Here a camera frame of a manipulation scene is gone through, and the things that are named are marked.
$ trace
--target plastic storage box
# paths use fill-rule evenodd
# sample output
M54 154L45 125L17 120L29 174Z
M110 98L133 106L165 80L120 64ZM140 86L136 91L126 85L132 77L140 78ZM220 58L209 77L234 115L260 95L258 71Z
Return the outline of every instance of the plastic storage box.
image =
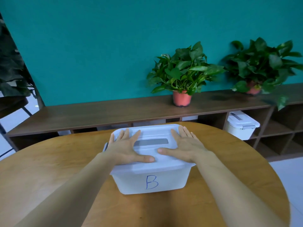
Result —
M177 124L167 124L129 128L130 137L141 130L141 135L134 144L134 150L138 154L154 156L155 162L115 166L111 175L122 194L159 192L185 186L190 169L195 164L157 152L160 147L177 148L171 129L179 133L178 127ZM126 128L114 131L115 140L121 130Z
M227 125L224 130L241 140L248 140L252 136L256 127L260 123L242 111L232 111L229 113Z

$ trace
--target right hand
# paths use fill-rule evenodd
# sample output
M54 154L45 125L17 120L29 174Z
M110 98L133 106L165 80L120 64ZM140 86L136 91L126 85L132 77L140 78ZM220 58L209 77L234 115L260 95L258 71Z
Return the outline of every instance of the right hand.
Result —
M169 155L189 163L195 163L195 161L199 159L199 156L212 153L207 150L195 134L189 132L185 126L179 126L180 135L174 129L171 129L171 132L178 147L176 149L159 148L159 154Z

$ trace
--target forearm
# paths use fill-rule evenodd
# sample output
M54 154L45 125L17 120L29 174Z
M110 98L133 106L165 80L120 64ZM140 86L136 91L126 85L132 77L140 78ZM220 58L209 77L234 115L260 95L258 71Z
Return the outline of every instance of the forearm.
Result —
M196 164L228 227L285 227L286 224L211 152Z
M115 165L99 153L86 167L33 209L17 227L80 227Z

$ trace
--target pothos plant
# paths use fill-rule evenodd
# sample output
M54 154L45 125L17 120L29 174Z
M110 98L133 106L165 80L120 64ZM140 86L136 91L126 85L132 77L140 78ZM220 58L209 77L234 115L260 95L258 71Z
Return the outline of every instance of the pothos plant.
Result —
M233 87L234 91L248 92L253 87L268 94L285 82L288 76L295 75L293 68L303 70L303 64L285 59L302 57L301 53L291 51L292 41L269 47L262 38L258 38L256 41L250 40L248 49L244 49L240 41L233 41L232 45L238 51L223 60L226 61L227 71L238 81ZM287 99L287 96L279 97L279 110L285 107Z
M159 85L152 93L163 90L179 93L186 91L191 96L196 91L201 92L206 80L213 81L215 75L225 72L223 66L207 63L200 41L193 47L176 49L172 57L162 54L157 58L159 61L155 61L155 67L147 75L149 85Z
M30 96L35 84L0 15L0 91L3 96Z

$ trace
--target gray tile floor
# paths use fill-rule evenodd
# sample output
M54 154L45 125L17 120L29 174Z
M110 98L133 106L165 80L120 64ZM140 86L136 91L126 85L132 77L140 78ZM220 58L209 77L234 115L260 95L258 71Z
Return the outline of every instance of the gray tile floor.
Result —
M28 105L25 107L32 113L36 113L39 109L37 107L37 101L33 96L28 97ZM10 131L12 128L23 122L28 118L28 115L22 110L18 110L5 118L0 119L0 122L6 131ZM155 121L154 124L163 123L164 121ZM153 125L151 123L138 123L136 126ZM120 127L106 127L106 129L114 129ZM62 132L60 135L69 134L69 131ZM10 145L0 136L0 155L10 150ZM0 160L14 154L12 150L0 157ZM291 227L303 226L303 158L283 160L270 163L272 168L276 171L280 177L285 190L287 192L290 208L291 208Z

